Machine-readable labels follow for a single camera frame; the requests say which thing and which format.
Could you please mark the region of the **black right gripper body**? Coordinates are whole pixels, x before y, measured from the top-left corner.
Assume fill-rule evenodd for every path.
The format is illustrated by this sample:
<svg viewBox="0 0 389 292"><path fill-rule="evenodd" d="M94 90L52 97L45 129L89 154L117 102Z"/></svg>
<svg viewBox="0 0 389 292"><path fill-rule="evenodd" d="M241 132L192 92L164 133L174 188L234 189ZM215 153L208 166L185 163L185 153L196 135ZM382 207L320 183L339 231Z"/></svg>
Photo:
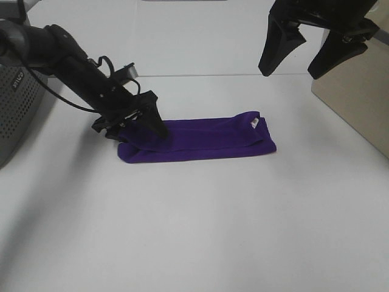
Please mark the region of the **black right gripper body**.
<svg viewBox="0 0 389 292"><path fill-rule="evenodd" d="M366 17L375 1L275 1L270 14L282 25L321 27L343 36L372 38L380 27Z"/></svg>

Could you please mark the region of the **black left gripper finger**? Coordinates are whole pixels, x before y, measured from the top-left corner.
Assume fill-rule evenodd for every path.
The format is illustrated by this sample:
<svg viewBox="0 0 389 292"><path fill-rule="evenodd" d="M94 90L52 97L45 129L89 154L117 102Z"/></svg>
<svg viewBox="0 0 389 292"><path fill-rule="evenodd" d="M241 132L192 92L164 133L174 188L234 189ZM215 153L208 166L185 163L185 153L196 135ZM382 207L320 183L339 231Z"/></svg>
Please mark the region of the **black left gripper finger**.
<svg viewBox="0 0 389 292"><path fill-rule="evenodd" d="M159 114L157 95L152 91L147 91L136 95L135 98L137 109L136 121L165 139L168 136L168 128Z"/></svg>
<svg viewBox="0 0 389 292"><path fill-rule="evenodd" d="M106 121L105 138L118 141L119 143L128 143L129 140L126 137L122 136L121 132L125 131L130 125L130 120Z"/></svg>

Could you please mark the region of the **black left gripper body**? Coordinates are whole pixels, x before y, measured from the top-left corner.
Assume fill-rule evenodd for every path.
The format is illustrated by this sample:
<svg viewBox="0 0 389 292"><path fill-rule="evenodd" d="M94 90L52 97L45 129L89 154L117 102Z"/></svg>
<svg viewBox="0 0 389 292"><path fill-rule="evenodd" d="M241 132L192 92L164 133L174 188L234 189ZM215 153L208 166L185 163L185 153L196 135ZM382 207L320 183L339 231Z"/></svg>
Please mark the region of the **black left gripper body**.
<svg viewBox="0 0 389 292"><path fill-rule="evenodd" d="M136 98L140 94L130 93L124 86L111 78L95 82L91 87L91 106L100 117L92 124L96 132L105 129L106 121L135 120Z"/></svg>

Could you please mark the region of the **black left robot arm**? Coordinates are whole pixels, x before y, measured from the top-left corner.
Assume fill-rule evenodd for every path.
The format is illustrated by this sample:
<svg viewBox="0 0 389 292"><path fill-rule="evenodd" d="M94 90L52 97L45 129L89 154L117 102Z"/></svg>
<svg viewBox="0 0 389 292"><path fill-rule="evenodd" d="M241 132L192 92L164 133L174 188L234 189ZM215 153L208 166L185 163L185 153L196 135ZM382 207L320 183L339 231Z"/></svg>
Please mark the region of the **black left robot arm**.
<svg viewBox="0 0 389 292"><path fill-rule="evenodd" d="M152 91L130 93L124 85L137 77L134 63L115 70L106 56L89 58L74 38L58 25L43 28L1 21L1 64L25 67L31 75L52 75L99 114L92 128L108 139L123 141L120 131L132 122L161 138L168 136Z"/></svg>

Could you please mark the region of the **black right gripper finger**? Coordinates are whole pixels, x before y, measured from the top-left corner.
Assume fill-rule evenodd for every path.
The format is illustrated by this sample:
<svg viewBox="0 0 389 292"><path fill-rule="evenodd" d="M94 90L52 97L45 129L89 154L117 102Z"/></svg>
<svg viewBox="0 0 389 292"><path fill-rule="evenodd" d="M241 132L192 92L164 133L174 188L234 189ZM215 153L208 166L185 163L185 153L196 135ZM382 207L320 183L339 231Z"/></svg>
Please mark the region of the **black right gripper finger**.
<svg viewBox="0 0 389 292"><path fill-rule="evenodd" d="M364 41L330 31L309 65L308 72L313 79L319 79L344 61L363 54L367 49Z"/></svg>
<svg viewBox="0 0 389 292"><path fill-rule="evenodd" d="M280 63L298 46L306 42L300 23L268 16L267 38L258 68L264 76L274 73Z"/></svg>

